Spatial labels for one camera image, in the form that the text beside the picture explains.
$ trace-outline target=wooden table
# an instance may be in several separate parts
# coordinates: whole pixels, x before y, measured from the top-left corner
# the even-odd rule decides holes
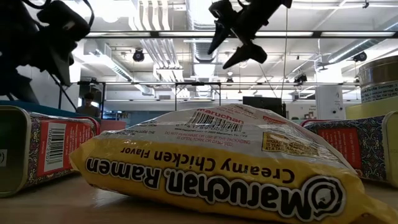
[[[372,197],[398,209],[398,190],[366,184]],[[22,223],[264,223],[213,215],[128,197],[90,187],[73,175],[0,199],[0,224]]]

